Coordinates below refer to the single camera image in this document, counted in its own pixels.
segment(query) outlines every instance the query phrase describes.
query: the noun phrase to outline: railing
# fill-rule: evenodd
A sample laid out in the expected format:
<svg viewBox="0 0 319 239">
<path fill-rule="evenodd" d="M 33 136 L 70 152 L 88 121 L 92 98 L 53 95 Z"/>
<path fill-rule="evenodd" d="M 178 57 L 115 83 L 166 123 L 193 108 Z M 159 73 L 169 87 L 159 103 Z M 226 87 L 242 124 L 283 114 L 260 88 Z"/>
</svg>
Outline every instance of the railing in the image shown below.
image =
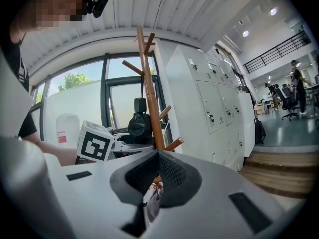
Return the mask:
<svg viewBox="0 0 319 239">
<path fill-rule="evenodd" d="M 271 62 L 289 54 L 290 52 L 297 50 L 310 43 L 309 38 L 304 31 L 294 35 L 286 41 L 278 44 L 274 48 L 266 51 L 257 58 L 250 60 L 244 66 L 248 73 L 256 71 L 257 69 L 270 64 Z"/>
</svg>

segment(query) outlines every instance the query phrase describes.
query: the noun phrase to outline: door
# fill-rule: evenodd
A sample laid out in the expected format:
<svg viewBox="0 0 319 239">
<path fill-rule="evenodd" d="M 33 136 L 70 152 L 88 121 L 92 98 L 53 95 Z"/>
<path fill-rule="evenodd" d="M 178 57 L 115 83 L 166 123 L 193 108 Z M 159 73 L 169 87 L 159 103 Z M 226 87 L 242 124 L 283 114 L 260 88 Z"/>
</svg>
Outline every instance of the door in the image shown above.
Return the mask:
<svg viewBox="0 0 319 239">
<path fill-rule="evenodd" d="M 226 125 L 233 123 L 235 118 L 235 105 L 233 102 L 233 87 L 228 87 L 225 85 L 218 85 L 219 93 L 221 95 L 221 100 L 224 107 L 224 114 L 226 118 Z"/>
<path fill-rule="evenodd" d="M 209 82 L 197 81 L 204 106 L 208 133 L 211 134 L 225 126 L 223 104 L 218 88 Z"/>
</svg>

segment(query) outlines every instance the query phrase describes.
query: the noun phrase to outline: red label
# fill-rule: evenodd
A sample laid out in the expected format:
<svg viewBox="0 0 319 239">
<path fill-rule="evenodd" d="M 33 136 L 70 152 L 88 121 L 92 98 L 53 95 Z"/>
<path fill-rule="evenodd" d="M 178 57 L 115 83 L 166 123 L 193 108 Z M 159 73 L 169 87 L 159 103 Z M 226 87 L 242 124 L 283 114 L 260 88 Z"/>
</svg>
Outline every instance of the red label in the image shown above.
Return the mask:
<svg viewBox="0 0 319 239">
<path fill-rule="evenodd" d="M 59 143 L 64 143 L 64 142 L 66 142 L 66 136 L 60 136 L 60 137 L 58 137 L 58 141 L 59 141 Z"/>
</svg>

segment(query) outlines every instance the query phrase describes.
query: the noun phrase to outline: white ceiling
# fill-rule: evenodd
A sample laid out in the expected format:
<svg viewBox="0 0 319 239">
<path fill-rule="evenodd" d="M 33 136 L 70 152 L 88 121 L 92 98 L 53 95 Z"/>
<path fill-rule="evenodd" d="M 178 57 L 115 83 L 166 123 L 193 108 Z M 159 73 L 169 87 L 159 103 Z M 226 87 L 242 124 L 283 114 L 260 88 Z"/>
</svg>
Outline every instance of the white ceiling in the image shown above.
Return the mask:
<svg viewBox="0 0 319 239">
<path fill-rule="evenodd" d="M 270 16 L 269 12 L 273 8 L 277 8 L 277 13 Z M 260 3 L 241 19 L 242 24 L 237 22 L 227 31 L 226 35 L 242 50 L 252 38 L 261 36 L 281 20 L 291 21 L 292 17 L 299 18 L 299 15 L 288 0 L 260 0 Z M 289 22 L 286 21 L 286 24 L 287 28 L 290 27 Z M 244 31 L 249 32 L 250 38 L 243 37 Z"/>
<path fill-rule="evenodd" d="M 301 65 L 298 66 L 299 70 L 302 70 L 310 65 L 310 61 L 309 61 L 309 58 L 307 55 L 298 58 L 297 61 L 301 63 Z M 258 86 L 264 85 L 265 82 L 268 82 L 268 76 L 271 76 L 271 81 L 275 81 L 279 78 L 282 78 L 282 77 L 289 75 L 291 70 L 292 70 L 292 67 L 291 67 L 290 63 L 288 63 L 284 66 L 278 67 L 277 69 L 271 71 L 268 74 L 264 74 L 262 76 L 259 76 L 255 79 L 253 79 L 251 81 L 251 83 L 254 85 L 254 87 L 258 87 Z"/>
<path fill-rule="evenodd" d="M 257 0 L 109 0 L 102 16 L 72 26 L 28 33 L 21 50 L 30 74 L 61 54 L 88 43 L 134 37 L 135 27 L 157 38 L 210 49 L 255 7 Z"/>
</svg>

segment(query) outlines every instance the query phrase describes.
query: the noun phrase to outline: wooden coat rack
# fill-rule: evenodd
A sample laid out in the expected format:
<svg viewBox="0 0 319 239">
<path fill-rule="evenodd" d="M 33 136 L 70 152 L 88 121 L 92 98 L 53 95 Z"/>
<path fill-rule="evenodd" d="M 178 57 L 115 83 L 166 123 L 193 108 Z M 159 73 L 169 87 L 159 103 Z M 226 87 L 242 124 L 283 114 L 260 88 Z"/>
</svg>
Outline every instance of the wooden coat rack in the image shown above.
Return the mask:
<svg viewBox="0 0 319 239">
<path fill-rule="evenodd" d="M 135 73 L 137 73 L 138 75 L 140 75 L 144 79 L 144 88 L 145 88 L 145 93 L 146 93 L 146 100 L 147 100 L 148 107 L 149 107 L 152 132 L 153 132 L 153 137 L 154 137 L 154 141 L 155 141 L 155 148 L 172 151 L 175 148 L 177 148 L 178 146 L 180 146 L 184 142 L 184 140 L 183 140 L 183 138 L 179 137 L 176 141 L 171 143 L 169 146 L 165 147 L 164 137 L 163 137 L 163 133 L 161 130 L 160 121 L 166 116 L 168 111 L 171 109 L 171 106 L 166 107 L 166 109 L 164 111 L 162 111 L 161 114 L 159 114 L 158 106 L 157 106 L 156 98 L 155 98 L 155 92 L 154 92 L 154 88 L 153 88 L 153 83 L 152 83 L 150 66 L 149 66 L 149 62 L 148 62 L 148 52 L 149 52 L 150 46 L 154 45 L 154 43 L 152 42 L 154 36 L 155 35 L 153 33 L 151 33 L 148 41 L 145 43 L 142 27 L 138 26 L 137 27 L 137 41 L 138 41 L 138 45 L 139 45 L 139 53 L 140 53 L 142 70 L 135 67 L 131 63 L 127 62 L 126 60 L 124 60 L 122 62 L 122 64 L 127 66 L 128 68 L 130 68 L 132 71 L 134 71 Z"/>
</svg>

